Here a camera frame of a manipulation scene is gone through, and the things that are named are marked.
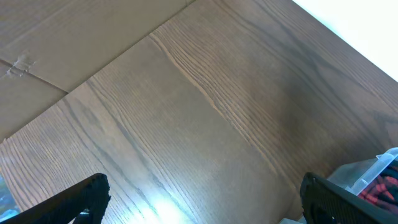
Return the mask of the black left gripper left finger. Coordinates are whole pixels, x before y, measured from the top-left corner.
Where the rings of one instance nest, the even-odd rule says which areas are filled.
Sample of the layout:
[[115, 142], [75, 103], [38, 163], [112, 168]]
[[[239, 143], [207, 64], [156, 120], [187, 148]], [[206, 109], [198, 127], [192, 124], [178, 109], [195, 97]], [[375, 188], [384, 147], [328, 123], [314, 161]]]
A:
[[107, 176], [96, 173], [3, 224], [101, 224], [111, 199]]

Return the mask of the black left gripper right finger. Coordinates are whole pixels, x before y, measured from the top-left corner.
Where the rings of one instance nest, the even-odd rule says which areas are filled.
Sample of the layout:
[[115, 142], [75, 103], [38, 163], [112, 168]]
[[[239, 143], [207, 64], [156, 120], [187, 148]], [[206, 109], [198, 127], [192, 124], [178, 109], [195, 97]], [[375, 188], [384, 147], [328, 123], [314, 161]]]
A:
[[397, 224], [397, 215], [376, 207], [330, 181], [307, 172], [300, 198], [307, 223]]

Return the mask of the red navy plaid shirt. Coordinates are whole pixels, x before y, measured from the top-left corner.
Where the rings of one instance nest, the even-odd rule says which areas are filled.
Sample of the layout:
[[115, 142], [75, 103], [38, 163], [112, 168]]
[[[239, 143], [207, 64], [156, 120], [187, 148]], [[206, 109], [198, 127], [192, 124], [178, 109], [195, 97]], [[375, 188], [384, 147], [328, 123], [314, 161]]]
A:
[[384, 169], [358, 197], [397, 215], [397, 162]]

